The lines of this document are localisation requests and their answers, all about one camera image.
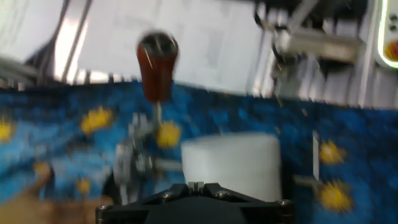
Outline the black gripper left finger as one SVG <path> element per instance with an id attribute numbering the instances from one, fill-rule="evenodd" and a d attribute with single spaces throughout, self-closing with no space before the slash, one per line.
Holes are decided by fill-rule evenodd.
<path id="1" fill-rule="evenodd" d="M 102 205 L 96 209 L 96 224 L 181 224 L 193 215 L 184 212 L 195 183 L 173 184 L 171 188 L 127 205 Z"/>

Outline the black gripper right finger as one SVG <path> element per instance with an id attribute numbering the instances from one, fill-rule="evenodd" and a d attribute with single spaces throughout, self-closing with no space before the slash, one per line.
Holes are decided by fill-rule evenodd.
<path id="1" fill-rule="evenodd" d="M 295 204 L 289 199 L 265 202 L 222 187 L 217 183 L 198 183 L 203 197 L 228 202 L 239 209 L 246 223 L 295 224 Z"/>

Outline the bare human hand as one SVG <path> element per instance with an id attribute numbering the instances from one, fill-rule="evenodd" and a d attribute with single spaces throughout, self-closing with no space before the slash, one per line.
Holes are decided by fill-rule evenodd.
<path id="1" fill-rule="evenodd" d="M 112 204 L 111 198 L 56 202 L 39 199 L 41 188 L 51 178 L 51 168 L 39 165 L 36 183 L 15 198 L 1 204 L 2 224 L 94 224 L 95 210 L 100 205 Z"/>

